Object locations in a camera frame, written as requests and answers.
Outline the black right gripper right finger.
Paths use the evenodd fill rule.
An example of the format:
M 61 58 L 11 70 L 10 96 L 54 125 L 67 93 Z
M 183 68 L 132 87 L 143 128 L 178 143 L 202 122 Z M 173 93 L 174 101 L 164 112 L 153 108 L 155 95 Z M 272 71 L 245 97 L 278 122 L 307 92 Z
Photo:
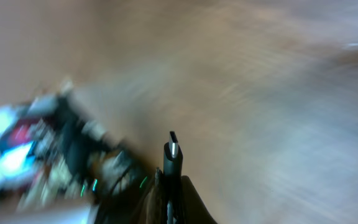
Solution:
M 183 191 L 183 207 L 185 211 L 186 223 L 217 224 L 208 212 L 208 209 L 188 176 L 183 175 L 181 177 L 181 186 Z

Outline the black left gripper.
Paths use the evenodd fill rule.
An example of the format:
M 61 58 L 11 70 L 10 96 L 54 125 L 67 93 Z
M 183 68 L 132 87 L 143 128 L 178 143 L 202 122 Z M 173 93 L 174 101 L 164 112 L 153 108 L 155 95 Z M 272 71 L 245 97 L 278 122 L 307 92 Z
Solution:
M 125 140 L 113 142 L 67 96 L 12 106 L 0 136 L 0 207 L 40 208 L 85 195 L 104 210 L 135 209 L 146 170 Z

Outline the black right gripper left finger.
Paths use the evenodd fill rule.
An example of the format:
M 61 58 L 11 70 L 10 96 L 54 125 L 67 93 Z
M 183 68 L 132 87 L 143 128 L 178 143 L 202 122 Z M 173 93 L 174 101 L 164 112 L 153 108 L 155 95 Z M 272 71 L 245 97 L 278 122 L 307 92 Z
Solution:
M 165 224 L 167 193 L 163 172 L 156 168 L 130 219 L 130 224 Z

